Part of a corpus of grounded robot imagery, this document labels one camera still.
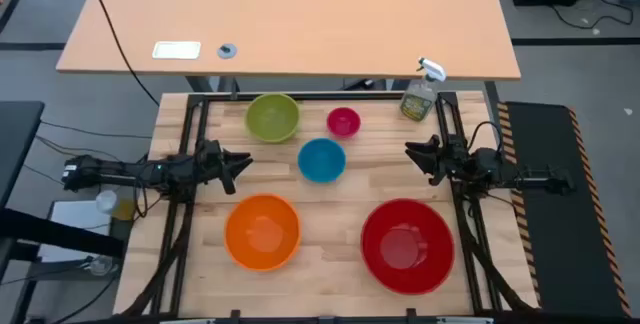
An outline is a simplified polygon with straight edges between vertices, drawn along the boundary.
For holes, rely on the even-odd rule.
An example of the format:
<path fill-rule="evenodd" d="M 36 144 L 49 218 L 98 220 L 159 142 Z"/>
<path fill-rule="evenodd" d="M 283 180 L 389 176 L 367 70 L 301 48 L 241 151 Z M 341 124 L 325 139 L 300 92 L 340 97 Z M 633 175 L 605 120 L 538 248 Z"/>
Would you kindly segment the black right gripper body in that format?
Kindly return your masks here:
<path fill-rule="evenodd" d="M 447 134 L 443 141 L 440 141 L 438 135 L 433 135 L 430 142 L 436 146 L 436 164 L 429 184 L 439 185 L 444 177 L 465 180 L 468 175 L 464 170 L 464 164 L 469 158 L 465 138 L 457 134 Z"/>

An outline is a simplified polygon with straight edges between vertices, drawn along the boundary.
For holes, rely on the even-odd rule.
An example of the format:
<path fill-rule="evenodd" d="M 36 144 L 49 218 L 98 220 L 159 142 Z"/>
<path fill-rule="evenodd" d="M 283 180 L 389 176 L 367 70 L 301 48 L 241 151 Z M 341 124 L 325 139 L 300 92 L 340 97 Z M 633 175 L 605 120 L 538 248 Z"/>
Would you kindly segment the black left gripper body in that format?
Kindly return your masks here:
<path fill-rule="evenodd" d="M 207 184 L 209 181 L 226 180 L 224 170 L 225 150 L 218 140 L 204 140 L 197 146 L 196 151 L 196 179 L 198 183 Z"/>

